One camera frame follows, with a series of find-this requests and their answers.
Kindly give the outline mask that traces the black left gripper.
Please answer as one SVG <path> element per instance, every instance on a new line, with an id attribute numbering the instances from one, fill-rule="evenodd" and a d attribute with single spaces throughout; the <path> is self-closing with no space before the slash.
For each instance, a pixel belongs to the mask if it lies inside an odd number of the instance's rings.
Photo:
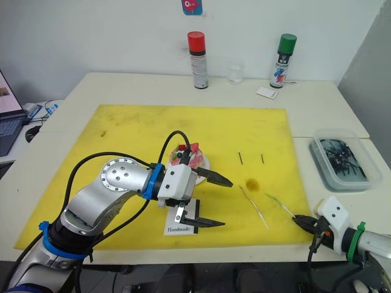
<path id="1" fill-rule="evenodd" d="M 169 181 L 167 183 L 169 187 L 166 188 L 167 198 L 165 199 L 165 204 L 169 207 L 179 206 L 174 218 L 175 223 L 193 226 L 196 228 L 224 226 L 224 222 L 216 220 L 201 217 L 190 219 L 186 217 L 187 212 L 183 206 L 186 206 L 190 202 L 199 176 L 204 177 L 206 181 L 211 184 L 223 187 L 233 186 L 233 183 L 228 178 L 205 168 L 198 167 L 195 171 L 174 171 L 173 175 L 169 176 Z"/>

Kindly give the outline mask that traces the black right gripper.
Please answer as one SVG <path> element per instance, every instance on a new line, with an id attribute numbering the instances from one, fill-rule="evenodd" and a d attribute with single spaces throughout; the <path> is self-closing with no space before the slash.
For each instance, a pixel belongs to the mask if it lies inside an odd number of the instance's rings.
<path id="1" fill-rule="evenodd" d="M 316 246 L 321 244 L 331 246 L 334 243 L 334 234 L 331 231 L 330 223 L 324 216 L 317 220 L 307 215 L 295 215 L 293 220 L 304 231 L 315 235 Z"/>

